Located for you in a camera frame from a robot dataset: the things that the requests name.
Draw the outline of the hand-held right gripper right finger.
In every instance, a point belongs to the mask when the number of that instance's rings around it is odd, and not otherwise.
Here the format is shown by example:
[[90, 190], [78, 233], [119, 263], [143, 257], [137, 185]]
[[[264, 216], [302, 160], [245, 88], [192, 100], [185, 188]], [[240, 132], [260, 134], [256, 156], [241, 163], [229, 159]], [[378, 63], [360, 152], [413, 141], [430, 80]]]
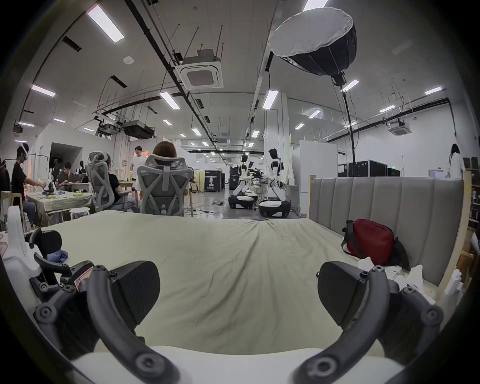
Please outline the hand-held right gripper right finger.
[[325, 262], [317, 273], [319, 299], [342, 329], [339, 338], [307, 358], [293, 373], [295, 384], [330, 384], [346, 375], [379, 341], [384, 356], [403, 366], [421, 355], [440, 332], [444, 313], [422, 293], [341, 261]]

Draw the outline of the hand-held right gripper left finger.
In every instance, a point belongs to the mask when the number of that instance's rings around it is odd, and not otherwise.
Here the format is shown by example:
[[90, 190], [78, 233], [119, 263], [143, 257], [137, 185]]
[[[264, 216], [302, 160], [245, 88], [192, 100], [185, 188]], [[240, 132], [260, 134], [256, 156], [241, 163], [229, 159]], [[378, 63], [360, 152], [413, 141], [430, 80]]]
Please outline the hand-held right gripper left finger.
[[91, 261], [45, 267], [33, 279], [40, 299], [33, 318], [65, 357], [74, 360], [93, 352], [101, 340], [142, 383], [179, 383], [177, 367], [135, 332], [159, 298], [159, 271], [152, 261], [113, 270]]

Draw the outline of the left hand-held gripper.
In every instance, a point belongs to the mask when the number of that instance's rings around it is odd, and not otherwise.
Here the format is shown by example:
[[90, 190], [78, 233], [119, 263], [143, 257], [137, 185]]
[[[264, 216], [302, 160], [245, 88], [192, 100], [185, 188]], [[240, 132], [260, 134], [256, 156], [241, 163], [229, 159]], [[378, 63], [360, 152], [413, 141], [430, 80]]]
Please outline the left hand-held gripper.
[[34, 290], [63, 290], [72, 273], [60, 233], [35, 229], [24, 235], [18, 206], [8, 208], [7, 219], [8, 229], [1, 232], [1, 257], [19, 300], [39, 300]]

